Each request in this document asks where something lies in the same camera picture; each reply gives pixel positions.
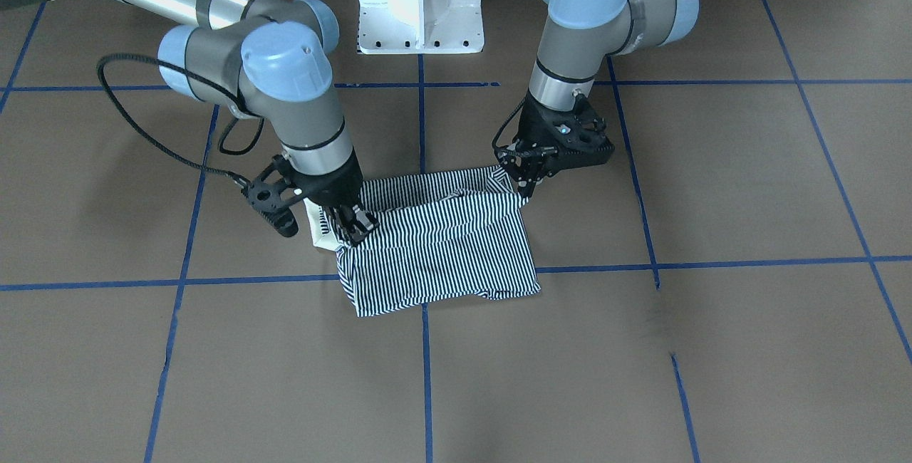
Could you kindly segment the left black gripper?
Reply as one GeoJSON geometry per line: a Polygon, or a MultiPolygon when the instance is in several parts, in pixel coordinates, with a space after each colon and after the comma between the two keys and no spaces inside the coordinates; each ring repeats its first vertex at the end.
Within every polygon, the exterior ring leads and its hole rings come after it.
{"type": "Polygon", "coordinates": [[[584,94],[572,103],[570,110],[553,110],[533,93],[525,94],[514,150],[497,148],[499,167],[512,178],[521,197],[531,198],[535,187],[559,173],[561,165],[592,164],[592,154],[579,145],[581,115],[591,105],[584,94]]]}

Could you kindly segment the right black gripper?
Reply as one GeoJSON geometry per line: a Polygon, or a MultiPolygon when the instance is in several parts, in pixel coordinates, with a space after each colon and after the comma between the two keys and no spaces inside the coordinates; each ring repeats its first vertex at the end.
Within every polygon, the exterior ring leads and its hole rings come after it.
{"type": "Polygon", "coordinates": [[[329,210],[329,219],[340,241],[356,246],[365,239],[365,234],[377,229],[377,217],[362,210],[363,174],[354,151],[341,167],[330,173],[296,171],[296,174],[297,187],[305,197],[329,210]]]}

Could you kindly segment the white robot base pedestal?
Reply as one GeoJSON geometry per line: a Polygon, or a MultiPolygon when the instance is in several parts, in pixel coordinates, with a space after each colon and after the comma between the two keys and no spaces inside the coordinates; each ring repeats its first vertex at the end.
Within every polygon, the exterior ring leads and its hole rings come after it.
{"type": "Polygon", "coordinates": [[[358,0],[366,55],[456,55],[485,47],[482,0],[358,0]]]}

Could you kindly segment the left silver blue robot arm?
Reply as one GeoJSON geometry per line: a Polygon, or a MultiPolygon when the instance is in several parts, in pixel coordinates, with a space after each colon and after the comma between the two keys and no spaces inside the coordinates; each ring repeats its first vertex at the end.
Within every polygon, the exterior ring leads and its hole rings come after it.
{"type": "Polygon", "coordinates": [[[681,40],[700,0],[544,0],[543,35],[527,94],[514,109],[518,131],[492,150],[517,192],[566,169],[596,167],[613,154],[590,93],[602,60],[681,40]]]}

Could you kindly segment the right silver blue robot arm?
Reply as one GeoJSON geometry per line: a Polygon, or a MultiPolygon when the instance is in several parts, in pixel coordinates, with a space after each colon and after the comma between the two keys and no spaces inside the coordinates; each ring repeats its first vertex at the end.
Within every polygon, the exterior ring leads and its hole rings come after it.
{"type": "MultiPolygon", "coordinates": [[[[2,0],[2,9],[51,0],[2,0]]],[[[345,245],[361,243],[377,219],[361,202],[363,175],[333,86],[329,52],[338,46],[338,19],[320,0],[113,0],[176,22],[156,57],[103,56],[95,67],[108,99],[133,129],[139,125],[115,96],[105,70],[117,61],[157,67],[176,92],[224,106],[238,119],[270,123],[282,145],[257,177],[166,155],[229,178],[248,205],[281,236],[299,232],[292,211],[305,199],[322,207],[329,229],[345,245]]]]}

